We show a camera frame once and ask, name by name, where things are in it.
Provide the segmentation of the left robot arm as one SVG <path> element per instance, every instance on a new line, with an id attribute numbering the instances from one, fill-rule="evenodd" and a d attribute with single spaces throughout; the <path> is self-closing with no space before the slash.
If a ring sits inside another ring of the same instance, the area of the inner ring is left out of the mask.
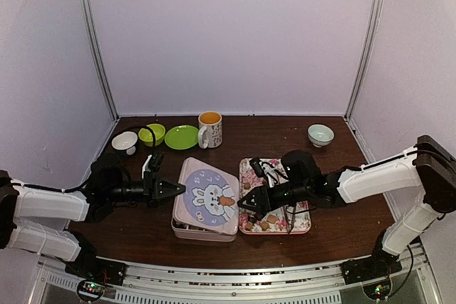
<path id="1" fill-rule="evenodd" d="M 151 154 L 142 166 L 142 178 L 132 179 L 116 154 L 103 154 L 90 166 L 82 185 L 57 189 L 13 179 L 1 171 L 1 247 L 74 262 L 86 278 L 102 273 L 102 262 L 88 251 L 81 238 L 37 223 L 37 218 L 98 223 L 116 204 L 145 203 L 156 207 L 185 193 L 183 184 L 159 176 L 162 153 Z"/>

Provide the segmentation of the pink tin box with dividers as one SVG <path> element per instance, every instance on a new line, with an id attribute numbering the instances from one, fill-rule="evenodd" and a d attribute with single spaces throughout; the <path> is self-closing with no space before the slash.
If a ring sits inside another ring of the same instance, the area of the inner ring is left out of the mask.
<path id="1" fill-rule="evenodd" d="M 214 231 L 183 224 L 175 219 L 171 220 L 171 227 L 176 237 L 180 239 L 228 243 L 233 242 L 236 238 L 235 234 L 219 234 Z"/>

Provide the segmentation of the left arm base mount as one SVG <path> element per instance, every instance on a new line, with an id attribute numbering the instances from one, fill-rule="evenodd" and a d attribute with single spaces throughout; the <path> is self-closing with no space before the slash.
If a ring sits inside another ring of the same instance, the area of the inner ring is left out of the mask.
<path id="1" fill-rule="evenodd" d="M 84 303 L 100 300 L 113 285 L 122 285 L 127 266 L 98 257 L 96 248 L 82 234 L 74 233 L 81 247 L 75 261 L 64 261 L 65 272 L 81 278 L 76 295 Z"/>

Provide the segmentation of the pink bunny tin lid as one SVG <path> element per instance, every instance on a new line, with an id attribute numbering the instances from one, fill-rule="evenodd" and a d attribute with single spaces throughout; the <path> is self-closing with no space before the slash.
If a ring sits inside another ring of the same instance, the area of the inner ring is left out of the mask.
<path id="1" fill-rule="evenodd" d="M 234 175 L 188 157 L 179 183 L 186 190 L 175 198 L 172 219 L 219 234 L 237 234 L 239 180 Z"/>

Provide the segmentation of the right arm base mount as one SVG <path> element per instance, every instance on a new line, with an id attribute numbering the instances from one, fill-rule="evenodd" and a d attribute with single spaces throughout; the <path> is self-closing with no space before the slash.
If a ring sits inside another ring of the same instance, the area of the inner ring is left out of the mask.
<path id="1" fill-rule="evenodd" d="M 402 269 L 398 257 L 384 251 L 341 264 L 345 284 L 362 283 L 364 294 L 376 301 L 385 300 L 391 294 L 393 283 L 390 276 Z"/>

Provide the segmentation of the metal tongs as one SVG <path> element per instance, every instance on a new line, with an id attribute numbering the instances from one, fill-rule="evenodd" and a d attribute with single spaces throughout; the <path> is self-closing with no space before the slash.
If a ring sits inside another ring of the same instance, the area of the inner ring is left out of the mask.
<path id="1" fill-rule="evenodd" d="M 295 219 L 296 219 L 296 207 L 297 207 L 296 204 L 294 206 L 285 206 L 284 207 L 287 234 L 290 234 L 294 229 L 294 224 L 295 224 Z"/>

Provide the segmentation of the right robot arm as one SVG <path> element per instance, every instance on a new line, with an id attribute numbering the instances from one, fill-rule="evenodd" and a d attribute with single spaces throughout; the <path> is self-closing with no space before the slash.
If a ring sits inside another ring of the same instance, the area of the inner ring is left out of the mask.
<path id="1" fill-rule="evenodd" d="M 444 214 L 455 211 L 455 157 L 429 135 L 400 154 L 324 174 L 313 155 L 292 150 L 281 158 L 285 182 L 254 187 L 237 202 L 238 207 L 265 216 L 282 206 L 307 201 L 333 209 L 377 194 L 416 187 L 420 189 L 411 209 L 380 237 L 380 250 L 366 259 L 370 276 L 381 276 L 393 257 Z"/>

